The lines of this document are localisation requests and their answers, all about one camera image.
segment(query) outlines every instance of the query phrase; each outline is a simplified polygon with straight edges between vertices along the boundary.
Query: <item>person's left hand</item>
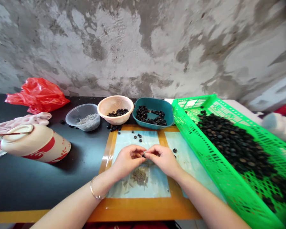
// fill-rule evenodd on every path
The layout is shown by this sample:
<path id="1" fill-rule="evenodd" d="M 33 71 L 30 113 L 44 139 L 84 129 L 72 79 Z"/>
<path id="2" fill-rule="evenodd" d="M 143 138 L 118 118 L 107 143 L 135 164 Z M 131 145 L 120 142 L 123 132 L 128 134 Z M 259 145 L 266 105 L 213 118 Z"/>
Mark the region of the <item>person's left hand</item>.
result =
<path id="1" fill-rule="evenodd" d="M 112 176 L 116 181 L 126 177 L 136 167 L 146 161 L 142 155 L 146 149 L 138 145 L 129 145 L 124 147 L 118 154 L 117 159 L 111 166 Z"/>

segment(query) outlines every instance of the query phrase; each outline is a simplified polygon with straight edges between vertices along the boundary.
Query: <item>hand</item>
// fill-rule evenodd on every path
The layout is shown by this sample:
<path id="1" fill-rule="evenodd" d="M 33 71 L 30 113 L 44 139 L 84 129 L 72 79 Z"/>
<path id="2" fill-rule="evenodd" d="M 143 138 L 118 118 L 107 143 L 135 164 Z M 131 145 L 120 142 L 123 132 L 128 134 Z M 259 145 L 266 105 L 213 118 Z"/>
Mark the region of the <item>hand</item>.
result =
<path id="1" fill-rule="evenodd" d="M 145 157 L 153 161 L 169 177 L 174 178 L 183 170 L 168 147 L 153 145 L 145 152 Z"/>
<path id="2" fill-rule="evenodd" d="M 111 166 L 112 176 L 116 181 L 128 176 L 132 170 L 146 161 L 142 155 L 146 149 L 138 145 L 124 147 L 118 154 L 117 159 Z"/>

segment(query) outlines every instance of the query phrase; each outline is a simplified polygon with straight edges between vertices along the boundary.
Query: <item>pink towel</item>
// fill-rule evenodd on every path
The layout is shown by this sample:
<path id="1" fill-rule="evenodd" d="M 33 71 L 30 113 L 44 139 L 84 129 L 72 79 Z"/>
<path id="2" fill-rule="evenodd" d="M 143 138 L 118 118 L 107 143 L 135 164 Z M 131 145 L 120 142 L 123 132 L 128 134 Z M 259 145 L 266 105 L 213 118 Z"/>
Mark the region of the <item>pink towel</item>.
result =
<path id="1" fill-rule="evenodd" d="M 39 114 L 28 114 L 24 117 L 15 118 L 13 120 L 0 123 L 0 134 L 7 133 L 9 130 L 14 127 L 23 125 L 23 124 L 41 124 L 48 125 L 49 119 L 52 118 L 52 115 L 47 112 L 41 112 Z"/>

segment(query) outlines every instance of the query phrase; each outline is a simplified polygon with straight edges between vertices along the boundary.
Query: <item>white canister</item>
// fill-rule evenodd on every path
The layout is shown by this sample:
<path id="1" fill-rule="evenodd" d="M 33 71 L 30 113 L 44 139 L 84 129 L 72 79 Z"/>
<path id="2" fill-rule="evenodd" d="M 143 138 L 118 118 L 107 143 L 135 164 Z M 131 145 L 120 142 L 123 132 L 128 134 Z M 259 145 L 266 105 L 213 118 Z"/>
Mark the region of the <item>white canister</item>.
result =
<path id="1" fill-rule="evenodd" d="M 1 148 L 9 154 L 50 164 L 63 159 L 71 149 L 70 142 L 40 124 L 25 124 L 8 131 L 8 133 L 23 132 L 31 133 L 6 135 L 1 141 Z"/>

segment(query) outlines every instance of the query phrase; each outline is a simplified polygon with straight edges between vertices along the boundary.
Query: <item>paper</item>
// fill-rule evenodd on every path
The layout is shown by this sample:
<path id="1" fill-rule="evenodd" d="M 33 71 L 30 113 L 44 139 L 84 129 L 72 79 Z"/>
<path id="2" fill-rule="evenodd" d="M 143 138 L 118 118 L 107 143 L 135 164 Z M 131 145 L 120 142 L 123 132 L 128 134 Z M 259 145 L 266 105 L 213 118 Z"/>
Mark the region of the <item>paper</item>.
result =
<path id="1" fill-rule="evenodd" d="M 166 140 L 168 142 L 169 148 L 173 150 L 177 149 L 175 153 L 177 161 L 180 166 L 196 180 L 198 180 L 203 186 L 214 193 L 219 199 L 226 203 L 224 197 L 208 175 L 207 171 L 204 169 L 199 159 L 188 145 L 186 140 L 183 138 L 180 132 L 164 132 Z"/>
<path id="2" fill-rule="evenodd" d="M 156 131 L 120 131 L 117 136 L 112 164 L 114 164 L 119 152 L 125 146 L 135 144 L 149 149 L 154 144 L 159 144 L 158 134 Z M 142 135 L 142 142 L 139 142 L 138 134 Z M 143 169 L 148 177 L 146 186 L 139 186 L 132 178 L 131 174 L 117 182 L 109 191 L 107 198 L 160 198 L 171 197 L 168 186 L 167 176 L 150 160 L 139 166 Z"/>

